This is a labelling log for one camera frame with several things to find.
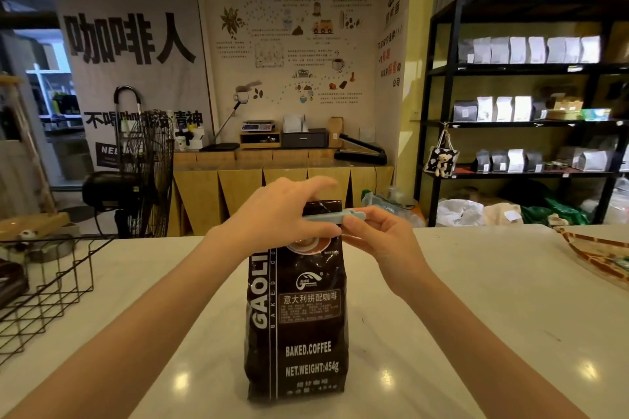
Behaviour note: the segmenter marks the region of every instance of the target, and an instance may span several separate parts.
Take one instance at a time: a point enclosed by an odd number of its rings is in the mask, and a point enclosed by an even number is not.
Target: black wire basket
[[[0,242],[0,366],[94,289],[92,256],[114,235]]]

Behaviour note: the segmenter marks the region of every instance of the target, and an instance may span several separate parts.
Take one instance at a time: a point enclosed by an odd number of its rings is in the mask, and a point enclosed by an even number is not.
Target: electric fan
[[[125,90],[135,94],[137,119],[121,119],[119,98]],[[172,119],[160,110],[142,112],[140,94],[129,85],[116,88],[114,107],[118,171],[89,175],[83,183],[83,202],[96,213],[115,210],[121,239],[165,237],[173,177]]]

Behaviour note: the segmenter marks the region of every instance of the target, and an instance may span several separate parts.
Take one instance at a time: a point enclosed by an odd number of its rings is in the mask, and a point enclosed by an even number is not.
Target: hand
[[[418,280],[431,272],[413,227],[379,207],[355,210],[367,214],[367,219],[343,217],[343,241],[373,256],[391,291],[408,301]]]
[[[331,177],[316,176],[294,182],[285,177],[259,188],[227,222],[219,226],[224,235],[243,247],[245,256],[270,248],[287,246],[297,240],[313,237],[336,237],[341,228],[330,222],[303,219],[306,202],[316,194],[335,187]]]

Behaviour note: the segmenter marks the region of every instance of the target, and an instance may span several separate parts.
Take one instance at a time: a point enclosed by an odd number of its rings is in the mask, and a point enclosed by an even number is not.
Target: white countertop
[[[605,229],[597,229],[605,237]],[[615,227],[614,233],[629,238],[629,227]],[[592,419],[615,419],[629,409],[629,293],[579,266],[559,234],[523,225],[425,228],[416,229],[416,235],[437,275]],[[116,240],[95,255],[94,291],[0,367],[0,414],[199,240]],[[344,393],[273,407],[249,404],[243,263],[131,417],[482,418],[421,322],[389,291],[375,261],[355,248],[343,250],[350,338]]]

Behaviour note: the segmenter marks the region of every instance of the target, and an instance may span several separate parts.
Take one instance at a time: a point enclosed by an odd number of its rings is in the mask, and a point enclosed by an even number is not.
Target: black coffee bag
[[[338,212],[310,202],[304,215]],[[349,366],[341,237],[305,239],[249,258],[245,372],[250,400],[342,392]]]

